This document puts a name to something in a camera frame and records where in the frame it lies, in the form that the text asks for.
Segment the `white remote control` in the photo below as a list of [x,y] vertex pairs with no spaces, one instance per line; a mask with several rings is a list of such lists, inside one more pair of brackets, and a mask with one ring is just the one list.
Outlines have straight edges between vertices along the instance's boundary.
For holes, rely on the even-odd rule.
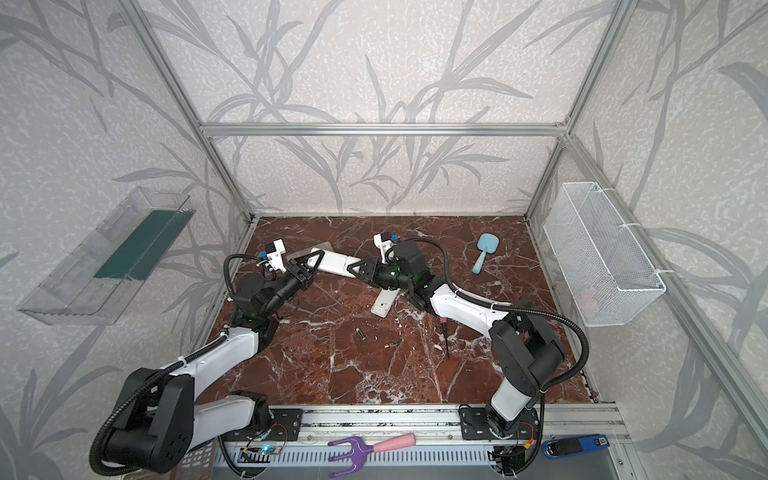
[[359,261],[357,257],[324,250],[322,258],[319,259],[318,269],[321,272],[354,278],[355,275],[349,272],[348,267]]
[[400,290],[386,290],[382,289],[374,304],[371,307],[371,313],[380,318],[386,318],[390,313],[397,297],[400,294]]

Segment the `pink handled screwdriver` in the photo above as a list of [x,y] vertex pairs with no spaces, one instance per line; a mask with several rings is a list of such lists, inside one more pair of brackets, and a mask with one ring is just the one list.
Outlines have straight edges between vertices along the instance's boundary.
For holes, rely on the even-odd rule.
[[442,331],[442,337],[444,342],[444,353],[446,358],[450,358],[450,346],[449,346],[449,335],[448,335],[448,324],[447,319],[444,317],[439,318],[440,325],[441,325],[441,331]]

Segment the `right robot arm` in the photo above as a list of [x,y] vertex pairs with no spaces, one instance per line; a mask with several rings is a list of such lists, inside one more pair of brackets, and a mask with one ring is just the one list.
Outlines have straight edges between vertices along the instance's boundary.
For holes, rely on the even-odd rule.
[[529,304],[494,302],[458,288],[447,276],[432,273],[420,243],[397,243],[382,258],[356,260],[346,270],[370,286],[402,289],[417,309],[486,337],[503,375],[487,410],[503,422],[517,419],[542,398],[567,357],[548,315]]

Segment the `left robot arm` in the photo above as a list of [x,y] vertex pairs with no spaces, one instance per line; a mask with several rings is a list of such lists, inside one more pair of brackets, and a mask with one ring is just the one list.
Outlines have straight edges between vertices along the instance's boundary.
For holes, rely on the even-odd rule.
[[225,266],[228,298],[234,305],[230,326],[216,340],[166,367],[140,368],[129,375],[93,440],[91,469],[105,477],[136,470],[164,474],[191,448],[226,433],[269,432],[274,417],[261,394],[240,392],[206,404],[197,400],[220,377],[271,342],[278,310],[312,285],[324,255],[316,250],[295,257],[273,279],[250,273],[240,286],[233,285],[231,269]]

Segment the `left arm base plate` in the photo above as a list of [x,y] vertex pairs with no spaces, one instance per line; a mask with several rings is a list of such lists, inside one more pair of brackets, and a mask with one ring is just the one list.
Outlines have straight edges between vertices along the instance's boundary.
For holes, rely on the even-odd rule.
[[254,442],[276,441],[296,442],[302,425],[304,410],[300,408],[276,408],[270,411],[271,423],[260,430],[258,427],[247,427],[242,430],[226,433],[223,438],[226,442]]

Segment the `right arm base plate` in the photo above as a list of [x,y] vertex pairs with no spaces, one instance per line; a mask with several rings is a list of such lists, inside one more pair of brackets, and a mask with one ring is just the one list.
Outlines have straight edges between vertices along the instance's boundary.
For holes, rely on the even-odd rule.
[[534,440],[539,416],[535,408],[523,409],[513,420],[506,420],[490,404],[483,407],[471,407],[460,404],[458,407],[461,435],[464,440]]

